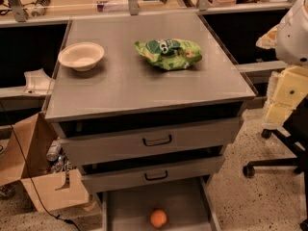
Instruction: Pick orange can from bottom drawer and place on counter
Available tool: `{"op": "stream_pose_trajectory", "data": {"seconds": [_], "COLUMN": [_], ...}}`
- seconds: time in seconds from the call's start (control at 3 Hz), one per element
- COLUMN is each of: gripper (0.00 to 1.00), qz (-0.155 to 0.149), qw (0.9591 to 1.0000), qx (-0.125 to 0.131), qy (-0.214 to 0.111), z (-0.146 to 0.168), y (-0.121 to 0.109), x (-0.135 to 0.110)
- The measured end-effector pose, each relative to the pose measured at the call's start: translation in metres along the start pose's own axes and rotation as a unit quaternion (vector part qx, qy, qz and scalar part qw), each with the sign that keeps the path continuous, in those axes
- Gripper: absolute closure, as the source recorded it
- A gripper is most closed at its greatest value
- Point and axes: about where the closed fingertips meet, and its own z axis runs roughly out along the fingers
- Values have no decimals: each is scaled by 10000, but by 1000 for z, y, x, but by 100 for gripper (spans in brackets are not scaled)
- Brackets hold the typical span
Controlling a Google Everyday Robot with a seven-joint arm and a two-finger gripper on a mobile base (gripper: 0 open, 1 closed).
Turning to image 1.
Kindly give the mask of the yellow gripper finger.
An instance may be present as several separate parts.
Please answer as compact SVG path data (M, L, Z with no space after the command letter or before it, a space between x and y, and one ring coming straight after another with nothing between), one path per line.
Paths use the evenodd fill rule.
M269 77L264 105L264 128L278 128L308 95L308 68L292 65Z

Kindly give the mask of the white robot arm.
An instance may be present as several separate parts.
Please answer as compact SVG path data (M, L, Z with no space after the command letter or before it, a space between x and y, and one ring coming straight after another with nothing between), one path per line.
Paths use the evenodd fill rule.
M258 38L256 45L274 49L287 67L269 77L263 127L282 126L308 95L308 0L296 0L281 21Z

